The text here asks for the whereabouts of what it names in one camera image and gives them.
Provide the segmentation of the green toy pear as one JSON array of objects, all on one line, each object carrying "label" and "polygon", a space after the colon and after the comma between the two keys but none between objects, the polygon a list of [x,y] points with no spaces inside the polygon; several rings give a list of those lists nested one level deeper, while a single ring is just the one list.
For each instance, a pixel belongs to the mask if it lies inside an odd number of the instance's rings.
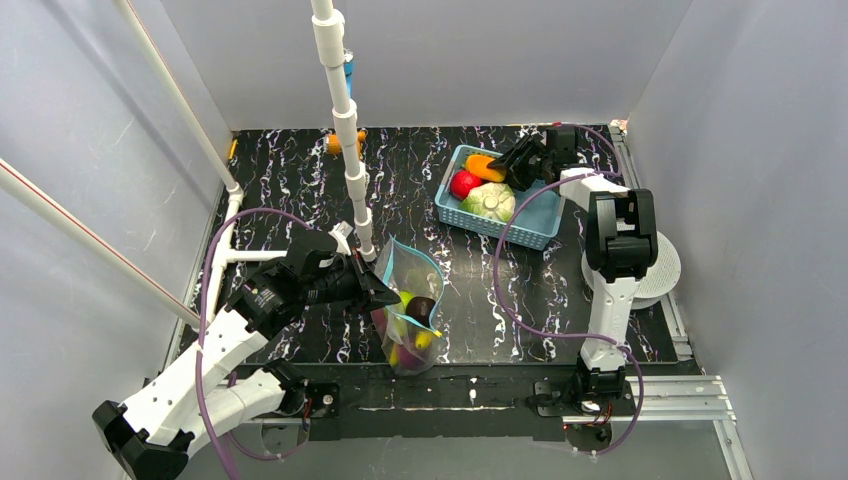
[{"label": "green toy pear", "polygon": [[397,304],[393,305],[390,308],[390,311],[394,315],[400,315],[402,317],[407,317],[408,316],[407,307],[408,307],[410,301],[415,297],[415,295],[412,294],[411,292],[401,290],[398,293],[398,296],[399,296],[400,301]]}]

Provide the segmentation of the dark brown toy plum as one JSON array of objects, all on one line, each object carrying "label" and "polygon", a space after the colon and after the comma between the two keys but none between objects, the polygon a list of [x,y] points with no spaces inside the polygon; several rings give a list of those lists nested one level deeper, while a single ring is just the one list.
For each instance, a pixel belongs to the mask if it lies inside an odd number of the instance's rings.
[{"label": "dark brown toy plum", "polygon": [[420,324],[423,328],[431,328],[431,314],[435,306],[435,300],[429,297],[415,296],[407,307],[408,317]]}]

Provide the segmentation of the clear zip top bag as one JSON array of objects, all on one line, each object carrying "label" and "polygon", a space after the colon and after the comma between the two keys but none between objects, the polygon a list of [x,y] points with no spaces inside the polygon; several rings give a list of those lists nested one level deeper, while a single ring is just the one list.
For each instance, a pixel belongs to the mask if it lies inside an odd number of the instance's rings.
[{"label": "clear zip top bag", "polygon": [[372,313],[389,366],[399,376],[430,369],[442,333],[435,327],[445,282],[427,254],[391,238],[380,253],[375,273],[399,301]]}]

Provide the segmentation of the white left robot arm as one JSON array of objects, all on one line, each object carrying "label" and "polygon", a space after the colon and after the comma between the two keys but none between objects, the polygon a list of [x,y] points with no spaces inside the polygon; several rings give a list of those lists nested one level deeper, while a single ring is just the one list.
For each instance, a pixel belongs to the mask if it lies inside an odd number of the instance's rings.
[{"label": "white left robot arm", "polygon": [[230,295],[192,347],[122,402],[106,400],[92,420],[107,450],[132,479],[175,479],[220,435],[270,412],[307,415],[308,380],[278,359],[223,388],[234,370],[307,307],[340,303],[370,313],[399,296],[358,251],[308,230],[285,255],[259,265]]}]

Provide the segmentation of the yellow toy banana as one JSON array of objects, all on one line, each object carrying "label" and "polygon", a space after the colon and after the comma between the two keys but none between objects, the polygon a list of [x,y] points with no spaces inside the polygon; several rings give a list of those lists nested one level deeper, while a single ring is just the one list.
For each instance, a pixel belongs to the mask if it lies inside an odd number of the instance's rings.
[{"label": "yellow toy banana", "polygon": [[428,330],[420,330],[415,333],[412,347],[416,352],[423,353],[426,352],[433,341],[437,338],[437,335]]}]

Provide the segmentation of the orange toy mango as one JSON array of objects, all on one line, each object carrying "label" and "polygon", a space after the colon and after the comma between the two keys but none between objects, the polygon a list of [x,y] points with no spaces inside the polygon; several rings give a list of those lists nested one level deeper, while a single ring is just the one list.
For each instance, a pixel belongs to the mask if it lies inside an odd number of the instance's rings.
[{"label": "orange toy mango", "polygon": [[465,160],[464,169],[483,181],[503,183],[506,173],[502,169],[492,167],[491,163],[494,161],[493,157],[487,155],[471,154]]}]

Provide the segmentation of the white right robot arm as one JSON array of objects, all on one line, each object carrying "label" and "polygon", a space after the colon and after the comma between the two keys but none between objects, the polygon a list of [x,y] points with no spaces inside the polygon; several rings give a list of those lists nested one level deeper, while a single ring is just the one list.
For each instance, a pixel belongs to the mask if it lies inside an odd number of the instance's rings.
[{"label": "white right robot arm", "polygon": [[659,242],[652,193],[618,185],[611,173],[580,163],[580,129],[560,125],[528,135],[488,166],[519,191],[542,181],[546,190],[586,213],[590,320],[576,370],[560,397],[587,408],[602,407],[624,393],[627,325],[638,288],[659,256]]}]

